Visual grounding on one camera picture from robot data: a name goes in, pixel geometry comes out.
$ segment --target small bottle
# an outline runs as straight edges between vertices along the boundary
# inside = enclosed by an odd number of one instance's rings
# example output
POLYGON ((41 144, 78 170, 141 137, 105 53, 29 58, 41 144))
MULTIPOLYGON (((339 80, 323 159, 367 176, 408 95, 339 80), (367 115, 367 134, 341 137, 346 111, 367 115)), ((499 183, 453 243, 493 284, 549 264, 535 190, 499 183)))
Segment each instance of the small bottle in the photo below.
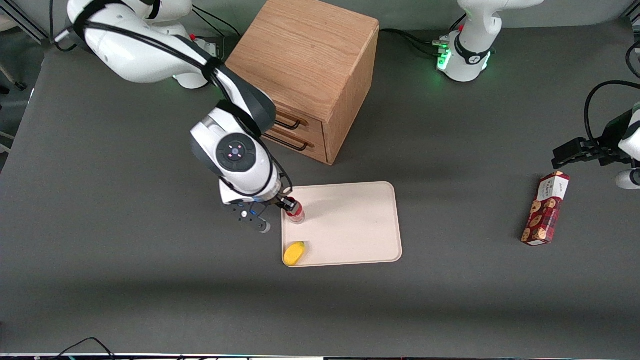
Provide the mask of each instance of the small bottle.
POLYGON ((305 221, 305 210, 302 208, 302 204, 297 201, 293 206, 293 209, 291 211, 285 210, 285 213, 287 213, 289 220, 291 220, 291 222, 294 224, 301 224, 303 221, 305 221))

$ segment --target drawer handle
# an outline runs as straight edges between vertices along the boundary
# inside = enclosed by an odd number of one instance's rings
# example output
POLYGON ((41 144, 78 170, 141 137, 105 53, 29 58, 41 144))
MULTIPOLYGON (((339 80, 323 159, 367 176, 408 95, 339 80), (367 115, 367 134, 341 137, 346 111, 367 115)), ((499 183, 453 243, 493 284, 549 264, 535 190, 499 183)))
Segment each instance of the drawer handle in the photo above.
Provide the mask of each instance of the drawer handle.
POLYGON ((280 144, 282 144, 282 145, 284 145, 284 146, 286 146, 286 147, 290 147, 290 148, 294 149, 295 151, 304 151, 304 150, 307 148, 307 146, 309 146, 309 143, 305 142, 305 144, 304 144, 304 145, 302 145, 301 147, 297 147, 297 146, 295 146, 295 145, 291 145, 291 144, 289 144, 288 142, 286 142, 286 141, 284 141, 284 140, 280 140, 280 139, 278 139, 278 138, 277 138, 277 137, 275 137, 275 136, 271 136, 271 135, 269 135, 269 134, 262 134, 262 135, 263 135, 264 137, 266 137, 267 139, 272 139, 272 140, 273 140, 273 141, 275 141, 276 143, 280 143, 280 144))
POLYGON ((279 125, 279 126, 284 127, 285 129, 295 130, 300 126, 300 120, 297 120, 296 123, 293 124, 293 125, 287 125, 287 124, 285 124, 283 122, 280 122, 280 121, 276 120, 276 124, 279 125))

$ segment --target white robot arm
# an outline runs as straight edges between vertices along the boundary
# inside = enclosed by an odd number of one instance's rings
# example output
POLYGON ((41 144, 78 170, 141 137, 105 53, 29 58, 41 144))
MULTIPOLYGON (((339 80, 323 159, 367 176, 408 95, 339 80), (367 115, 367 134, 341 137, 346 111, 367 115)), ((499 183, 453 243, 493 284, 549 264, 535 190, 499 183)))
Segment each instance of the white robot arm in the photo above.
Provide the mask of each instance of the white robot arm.
POLYGON ((616 176, 616 185, 626 190, 640 190, 640 111, 636 111, 631 118, 627 132, 618 143, 620 150, 626 152, 634 161, 634 168, 622 171, 616 176))
POLYGON ((275 123, 273 101, 191 41, 182 25, 167 22, 188 14, 190 0, 69 0, 67 11, 74 31, 128 81, 174 77, 186 88, 220 87, 226 100, 191 130, 191 148, 218 176, 222 202, 240 221, 269 231, 254 203, 300 212, 281 182, 288 177, 260 140, 275 123))
POLYGON ((612 163, 631 164, 631 169, 616 176, 616 185, 626 190, 640 190, 640 102, 610 121, 599 138, 593 141, 575 138, 554 149, 554 156, 552 164, 556 170, 571 163, 593 160, 598 160, 603 167, 612 163))
POLYGON ((438 62, 437 69, 451 79, 460 82, 472 81, 486 68, 490 49, 502 30, 502 10, 524 9, 541 4, 544 0, 458 0, 467 13, 462 32, 453 29, 440 38, 446 51, 438 62))

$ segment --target dark gray tabletop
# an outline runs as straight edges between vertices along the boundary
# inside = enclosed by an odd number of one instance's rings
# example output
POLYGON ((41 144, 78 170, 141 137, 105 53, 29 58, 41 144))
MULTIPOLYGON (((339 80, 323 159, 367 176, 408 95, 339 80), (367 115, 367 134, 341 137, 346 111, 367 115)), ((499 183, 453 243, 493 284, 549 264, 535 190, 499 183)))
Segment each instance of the dark gray tabletop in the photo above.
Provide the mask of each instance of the dark gray tabletop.
MULTIPOLYGON (((518 241, 588 92, 631 79, 629 23, 505 30, 469 84, 380 37, 333 167, 268 145, 296 185, 391 182, 403 256, 300 269, 280 260, 278 212, 266 235, 234 223, 191 154, 216 89, 49 52, 0 176, 1 351, 97 336, 114 352, 640 357, 640 193, 615 187, 622 166, 566 168, 554 243, 518 241)), ((634 91, 603 90, 597 133, 634 91)))

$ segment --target plastic tray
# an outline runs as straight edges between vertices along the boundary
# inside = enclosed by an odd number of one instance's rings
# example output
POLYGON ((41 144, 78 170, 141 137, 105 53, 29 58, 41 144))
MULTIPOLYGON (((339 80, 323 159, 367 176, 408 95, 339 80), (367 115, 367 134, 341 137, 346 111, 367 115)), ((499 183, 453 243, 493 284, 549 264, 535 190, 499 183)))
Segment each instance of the plastic tray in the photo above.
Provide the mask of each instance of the plastic tray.
POLYGON ((390 263, 402 256, 390 183, 299 186, 291 195, 307 216, 294 224, 282 212, 282 254, 296 241, 306 245, 294 267, 390 263))

